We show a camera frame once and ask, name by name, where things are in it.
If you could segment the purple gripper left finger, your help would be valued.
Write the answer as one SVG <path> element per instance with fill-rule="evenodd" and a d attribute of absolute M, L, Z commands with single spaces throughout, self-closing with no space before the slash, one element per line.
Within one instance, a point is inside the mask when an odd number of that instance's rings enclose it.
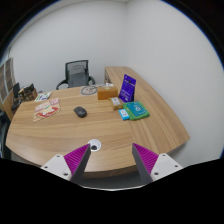
<path fill-rule="evenodd" d="M 90 145 L 87 144 L 66 155 L 56 154 L 42 166 L 42 169 L 72 183 L 79 184 L 90 155 Z"/>

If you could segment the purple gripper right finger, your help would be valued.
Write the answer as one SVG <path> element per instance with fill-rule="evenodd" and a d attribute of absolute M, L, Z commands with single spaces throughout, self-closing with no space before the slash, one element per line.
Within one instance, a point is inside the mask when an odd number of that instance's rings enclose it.
<path fill-rule="evenodd" d="M 156 154 L 136 143 L 132 144 L 132 154 L 144 184 L 152 183 L 182 169 L 182 166 L 168 154 Z"/>

